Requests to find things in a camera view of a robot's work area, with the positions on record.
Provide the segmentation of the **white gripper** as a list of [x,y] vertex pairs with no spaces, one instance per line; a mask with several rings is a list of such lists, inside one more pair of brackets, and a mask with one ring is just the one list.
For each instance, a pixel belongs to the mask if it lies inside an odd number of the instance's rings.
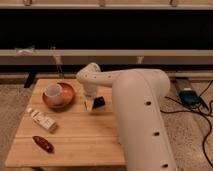
[[94,84],[84,84],[84,95],[88,98],[84,100],[85,108],[88,112],[93,110],[94,100],[91,98],[95,98],[97,94],[97,86]]

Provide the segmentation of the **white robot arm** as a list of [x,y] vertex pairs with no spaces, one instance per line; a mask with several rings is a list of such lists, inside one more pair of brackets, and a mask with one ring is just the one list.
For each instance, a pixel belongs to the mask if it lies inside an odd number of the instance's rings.
[[99,86],[112,89],[127,171],[178,171],[159,108],[170,89],[167,74],[159,69],[127,69],[103,72],[90,63],[77,80],[88,99]]

